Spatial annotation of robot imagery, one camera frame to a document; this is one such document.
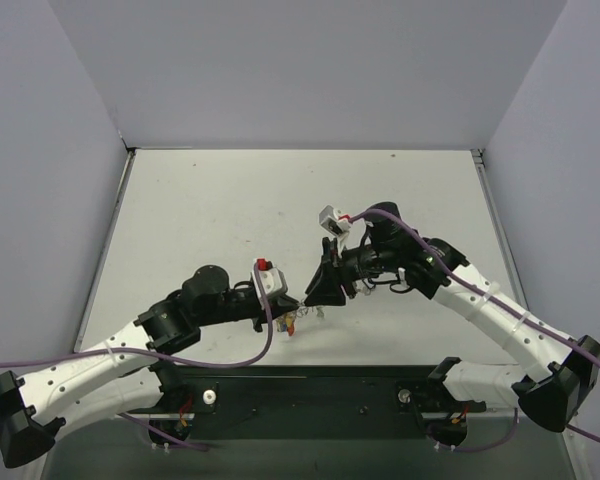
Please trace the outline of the steel key organiser ring disc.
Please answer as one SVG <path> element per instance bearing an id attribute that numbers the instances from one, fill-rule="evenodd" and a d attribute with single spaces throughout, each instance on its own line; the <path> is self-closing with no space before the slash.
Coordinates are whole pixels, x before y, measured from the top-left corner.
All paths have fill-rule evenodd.
<path id="1" fill-rule="evenodd" d="M 297 311 L 287 313 L 283 317 L 276 319 L 274 322 L 274 325 L 276 327 L 276 330 L 279 333 L 287 334 L 286 328 L 287 328 L 288 324 L 293 323 L 295 325 L 295 330 L 296 330 L 297 321 L 300 319 L 303 319 L 307 316 L 311 316 L 311 315 L 315 316 L 318 319 L 323 319 L 325 317 L 324 307 L 323 306 L 313 306 L 313 307 L 301 306 Z"/>

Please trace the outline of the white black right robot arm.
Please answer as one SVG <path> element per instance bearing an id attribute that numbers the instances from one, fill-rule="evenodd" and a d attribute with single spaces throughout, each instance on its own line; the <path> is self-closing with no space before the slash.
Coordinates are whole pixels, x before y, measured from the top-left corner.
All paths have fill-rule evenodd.
<path id="1" fill-rule="evenodd" d="M 343 306 L 360 281 L 392 274 L 409 291 L 457 313 L 511 358 L 505 365 L 451 359 L 436 380 L 456 402 L 519 408 L 540 427 L 563 432 L 597 382 L 600 343 L 579 339 L 539 320 L 488 280 L 464 254 L 439 238 L 425 238 L 400 217 L 393 202 L 373 205 L 359 220 L 366 238 L 345 246 L 354 218 L 326 206 L 328 231 L 319 267 L 305 291 L 308 306 Z"/>

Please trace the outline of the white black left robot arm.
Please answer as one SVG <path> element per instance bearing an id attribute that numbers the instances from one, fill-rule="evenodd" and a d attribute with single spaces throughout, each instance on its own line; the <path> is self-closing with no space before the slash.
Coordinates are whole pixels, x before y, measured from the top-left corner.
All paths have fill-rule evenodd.
<path id="1" fill-rule="evenodd" d="M 19 375 L 0 374 L 0 453 L 8 469 L 45 455 L 60 435 L 106 416 L 157 405 L 173 411 L 184 385 L 159 377 L 157 363 L 199 342 L 206 326 L 250 320 L 273 332 L 276 318 L 296 311 L 283 273 L 255 262 L 247 281 L 232 287 L 219 266 L 199 268 L 182 287 L 95 346 L 58 360 L 35 362 Z"/>

